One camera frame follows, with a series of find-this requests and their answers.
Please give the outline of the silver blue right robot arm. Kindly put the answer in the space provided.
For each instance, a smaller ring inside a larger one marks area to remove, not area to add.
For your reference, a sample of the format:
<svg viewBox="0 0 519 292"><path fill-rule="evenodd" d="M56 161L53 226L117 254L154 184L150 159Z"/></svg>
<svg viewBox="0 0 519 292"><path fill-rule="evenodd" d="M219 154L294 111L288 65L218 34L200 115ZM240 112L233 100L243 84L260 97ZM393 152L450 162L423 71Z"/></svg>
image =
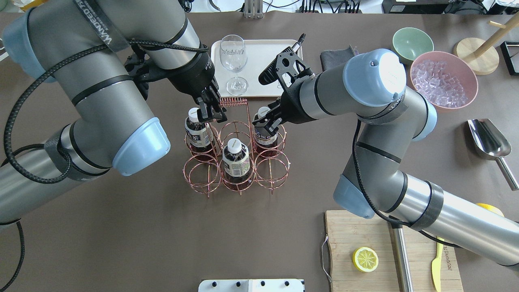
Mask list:
<svg viewBox="0 0 519 292"><path fill-rule="evenodd" d="M399 170L410 143L425 138L437 121L433 105L407 87L399 57L376 49L314 74L296 53L303 39L278 53L258 76L262 85L280 82L283 94L254 125L272 135L286 122L356 114L352 157L333 194L337 204L518 270L517 222Z"/></svg>

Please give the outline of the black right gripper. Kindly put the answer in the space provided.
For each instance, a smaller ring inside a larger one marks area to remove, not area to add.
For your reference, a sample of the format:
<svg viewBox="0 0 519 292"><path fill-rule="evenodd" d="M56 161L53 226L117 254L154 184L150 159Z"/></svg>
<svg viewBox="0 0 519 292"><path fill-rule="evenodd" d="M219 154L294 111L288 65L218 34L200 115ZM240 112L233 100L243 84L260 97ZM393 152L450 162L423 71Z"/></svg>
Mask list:
<svg viewBox="0 0 519 292"><path fill-rule="evenodd" d="M276 102L261 107L253 124L263 127L271 135L280 124L302 124L325 117L317 94L318 79L297 79Z"/></svg>

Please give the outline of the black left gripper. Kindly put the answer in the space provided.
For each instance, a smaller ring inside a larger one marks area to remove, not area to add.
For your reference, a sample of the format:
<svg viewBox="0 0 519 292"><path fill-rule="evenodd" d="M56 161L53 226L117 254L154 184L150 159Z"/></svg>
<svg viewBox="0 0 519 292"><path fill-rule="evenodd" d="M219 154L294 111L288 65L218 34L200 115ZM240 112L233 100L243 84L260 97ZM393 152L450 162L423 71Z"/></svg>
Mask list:
<svg viewBox="0 0 519 292"><path fill-rule="evenodd" d="M174 87L193 97L199 105L199 122L226 122L226 109L219 103L219 85L215 68L208 53L198 53L195 58L178 69L169 70L167 79Z"/></svg>

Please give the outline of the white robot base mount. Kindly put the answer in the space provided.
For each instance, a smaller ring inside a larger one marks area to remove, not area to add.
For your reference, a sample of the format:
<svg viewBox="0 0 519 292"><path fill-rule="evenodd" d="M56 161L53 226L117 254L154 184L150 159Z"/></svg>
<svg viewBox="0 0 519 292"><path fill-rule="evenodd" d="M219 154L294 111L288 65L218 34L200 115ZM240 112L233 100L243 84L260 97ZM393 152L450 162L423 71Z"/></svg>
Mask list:
<svg viewBox="0 0 519 292"><path fill-rule="evenodd" d="M206 279L199 292L304 292L303 279Z"/></svg>

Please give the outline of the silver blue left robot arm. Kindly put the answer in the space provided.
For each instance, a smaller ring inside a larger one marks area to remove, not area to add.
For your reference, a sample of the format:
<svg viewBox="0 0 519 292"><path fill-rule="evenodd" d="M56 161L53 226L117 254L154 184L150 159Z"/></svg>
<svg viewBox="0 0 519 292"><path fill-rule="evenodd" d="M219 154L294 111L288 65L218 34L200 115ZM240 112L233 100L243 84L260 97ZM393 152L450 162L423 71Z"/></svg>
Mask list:
<svg viewBox="0 0 519 292"><path fill-rule="evenodd" d="M50 0L6 26L2 40L35 79L2 139L2 227L112 168L130 176L169 152L138 84L167 78L193 97L200 121L227 120L208 49L176 0ZM61 85L80 118L15 158L15 117L47 78Z"/></svg>

